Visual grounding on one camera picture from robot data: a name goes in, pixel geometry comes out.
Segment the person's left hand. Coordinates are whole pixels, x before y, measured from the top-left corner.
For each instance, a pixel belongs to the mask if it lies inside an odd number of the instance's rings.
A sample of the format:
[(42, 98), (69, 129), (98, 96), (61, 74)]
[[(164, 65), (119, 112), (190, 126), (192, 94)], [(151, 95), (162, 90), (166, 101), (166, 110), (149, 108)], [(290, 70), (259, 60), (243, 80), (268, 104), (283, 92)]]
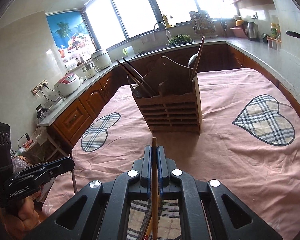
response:
[(4, 208), (0, 208), (0, 218), (12, 239), (23, 239), (41, 223), (39, 214), (34, 209), (33, 200), (32, 196), (25, 198), (17, 216), (10, 215)]

